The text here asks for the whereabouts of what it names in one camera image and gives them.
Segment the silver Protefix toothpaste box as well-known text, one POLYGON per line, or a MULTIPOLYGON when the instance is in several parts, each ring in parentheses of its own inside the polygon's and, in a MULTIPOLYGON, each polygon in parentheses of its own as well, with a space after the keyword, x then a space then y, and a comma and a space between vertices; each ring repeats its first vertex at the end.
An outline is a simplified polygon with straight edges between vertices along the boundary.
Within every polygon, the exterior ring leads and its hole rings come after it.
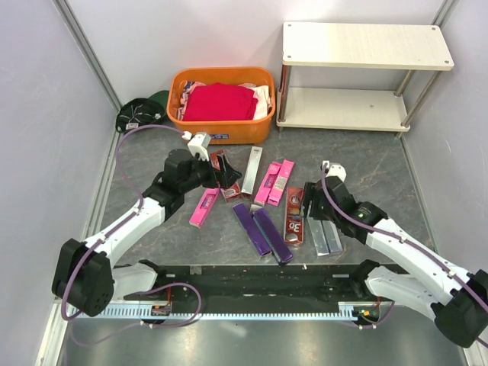
POLYGON ((339 238, 339 232, 336 228, 336 225, 331 221, 323 221, 323 232, 327 241, 327 245, 329 247, 330 253, 339 253, 342 251, 342 244, 339 238))

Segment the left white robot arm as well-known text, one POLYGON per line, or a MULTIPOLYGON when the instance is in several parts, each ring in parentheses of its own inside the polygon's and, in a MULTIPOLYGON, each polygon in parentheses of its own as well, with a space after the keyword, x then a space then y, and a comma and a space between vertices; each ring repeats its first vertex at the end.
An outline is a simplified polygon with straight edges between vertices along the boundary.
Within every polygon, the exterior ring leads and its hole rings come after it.
POLYGON ((119 219, 83 241, 69 239, 59 253, 52 292, 88 316, 97 316, 113 300, 144 293, 151 300, 165 296, 167 281, 155 265, 141 262, 126 267, 117 262, 150 230, 167 221, 195 188, 229 188, 241 178, 222 153, 219 165, 174 149, 164 169, 142 197, 119 219))

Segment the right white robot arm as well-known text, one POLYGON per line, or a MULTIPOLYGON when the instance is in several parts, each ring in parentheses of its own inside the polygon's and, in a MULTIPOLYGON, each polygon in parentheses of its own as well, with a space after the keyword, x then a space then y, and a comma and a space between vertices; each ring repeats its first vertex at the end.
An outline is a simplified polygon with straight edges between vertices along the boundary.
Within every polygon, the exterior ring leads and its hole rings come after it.
POLYGON ((365 261, 349 281, 351 295, 367 300, 385 297, 421 313, 442 335, 462 348, 486 345, 487 273, 459 267, 412 238, 386 212, 357 201, 337 176, 304 185, 302 211, 314 220, 328 220, 344 235, 374 249, 407 273, 365 261))

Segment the silver-sided red toothpaste box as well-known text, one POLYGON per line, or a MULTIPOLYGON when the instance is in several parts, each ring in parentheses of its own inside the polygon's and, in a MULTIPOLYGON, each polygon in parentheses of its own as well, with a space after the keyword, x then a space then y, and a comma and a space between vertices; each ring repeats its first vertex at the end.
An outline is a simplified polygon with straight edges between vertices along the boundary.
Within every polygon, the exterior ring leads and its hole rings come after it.
POLYGON ((259 146, 253 146, 251 148, 246 173, 242 183, 241 192, 243 194, 252 195, 256 175, 258 173, 258 167, 262 157, 262 150, 263 148, 259 146))

